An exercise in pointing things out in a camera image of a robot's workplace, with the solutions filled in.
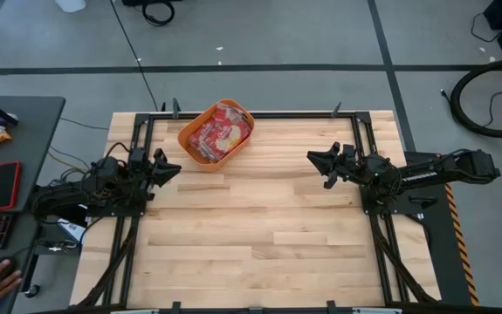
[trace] black metal frame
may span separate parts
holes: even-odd
[[[154,130],[154,123],[159,119],[194,119],[199,113],[138,113],[134,119],[134,130],[131,140],[131,148],[138,147],[138,141],[140,139],[141,126],[146,125],[146,136],[144,138],[143,147],[149,151],[152,133]],[[365,151],[363,148],[363,143],[361,139],[360,123],[365,126],[366,135],[368,138],[368,147],[370,153],[377,153],[377,147],[375,143],[375,135],[373,133],[373,127],[371,125],[371,119],[369,112],[350,112],[350,113],[330,113],[330,112],[259,112],[251,113],[255,119],[350,119],[352,123],[352,129],[354,132],[354,142],[357,147],[356,153],[357,157],[365,156]],[[404,312],[415,312],[415,313],[443,313],[443,312],[465,312],[465,313],[500,313],[502,309],[499,308],[487,308],[487,307],[474,307],[474,306],[461,306],[461,305],[448,305],[448,304],[437,304],[435,300],[427,295],[421,286],[417,284],[415,278],[408,272],[406,267],[402,264],[400,260],[400,252],[398,249],[398,244],[396,240],[394,223],[392,222],[391,215],[382,215],[381,218],[385,222],[385,227],[387,230],[388,240],[382,233],[379,218],[376,215],[369,215],[371,232],[373,235],[373,241],[375,245],[375,254],[377,259],[377,266],[379,270],[379,275],[381,279],[382,295],[387,308],[394,309],[404,309]],[[126,263],[124,268],[124,275],[122,278],[121,289],[120,289],[120,302],[119,304],[110,304],[111,296],[113,293],[113,280],[107,281],[107,286],[105,291],[103,291],[103,303],[101,306],[94,307],[94,310],[99,310],[108,306],[117,305],[122,309],[126,309],[128,292],[130,288],[130,278],[132,276],[132,264],[134,261],[134,250],[135,250],[135,238],[137,234],[138,224],[140,218],[134,217],[131,221],[131,232],[133,235],[128,236],[125,244],[128,244],[127,253],[120,256],[123,253],[120,247],[120,241],[122,236],[122,230],[124,229],[124,218],[118,218],[114,237],[112,252],[110,258],[110,268],[118,267],[121,263],[122,257],[126,257]],[[395,302],[392,298],[392,292],[390,290],[389,273],[386,266],[385,256],[392,262],[395,267],[395,275],[398,283],[398,290],[400,294],[401,302]],[[414,297],[420,302],[419,304],[412,304],[409,302],[408,288],[412,291]],[[180,303],[174,302],[171,309],[160,309],[160,312],[166,314],[188,314],[188,313],[241,313],[248,312],[249,314],[260,314],[264,310],[268,313],[349,313],[349,312],[361,312],[357,311],[358,308],[350,307],[336,307],[334,301],[327,302],[327,308],[269,308],[269,309],[180,309]]]

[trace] gray desk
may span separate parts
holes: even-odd
[[[0,108],[15,113],[20,120],[17,127],[9,131],[12,140],[0,144],[0,163],[22,163],[17,205],[8,211],[26,210],[27,198],[37,182],[64,104],[65,100],[60,97],[0,97]],[[19,215],[6,249],[0,249],[0,257],[30,247],[38,232],[32,215]],[[24,273],[30,258],[31,251],[28,250],[17,256],[19,268]],[[0,313],[12,311],[16,295],[17,290],[14,290],[0,301]]]

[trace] black hose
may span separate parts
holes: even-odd
[[[450,96],[450,112],[452,113],[454,119],[468,130],[485,136],[502,138],[502,130],[491,129],[489,127],[481,126],[475,123],[470,118],[468,118],[468,116],[464,113],[464,110],[462,110],[462,107],[460,106],[460,94],[468,85],[468,83],[470,83],[476,77],[490,71],[502,71],[502,61],[493,62],[488,65],[482,65],[476,70],[469,72],[458,81],[456,86],[454,86],[454,89],[452,90],[452,94]]]

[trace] wooden table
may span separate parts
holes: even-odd
[[[134,115],[113,115],[107,148],[130,143]],[[373,111],[371,118],[379,153],[403,166],[393,113]],[[326,151],[335,141],[353,145],[351,123],[257,119],[249,146],[211,174],[200,172],[177,143],[187,123],[155,122],[151,152],[163,148],[182,171],[154,189],[155,200],[141,219],[128,308],[170,308],[174,301],[183,308],[323,307],[327,300],[384,305],[357,186],[339,181],[324,189],[325,178],[306,158],[308,150]],[[127,159],[119,149],[113,156]],[[423,228],[394,218],[404,264],[438,299]],[[115,218],[106,218],[88,231],[71,304],[86,296],[107,266],[114,226]]]

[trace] yellow and black hazard tape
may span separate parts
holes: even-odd
[[[460,220],[458,219],[457,204],[454,202],[452,188],[450,187],[449,183],[446,183],[444,185],[444,189],[446,190],[446,197],[449,201],[450,215],[452,216],[452,224],[454,225],[454,230],[457,236],[458,251],[460,252],[462,266],[464,267],[464,273],[466,275],[466,282],[468,283],[468,291],[470,292],[471,304],[474,306],[479,306],[478,293],[476,292],[474,277],[471,274],[468,252],[466,251],[465,240],[464,236],[462,235],[462,228],[460,228]]]

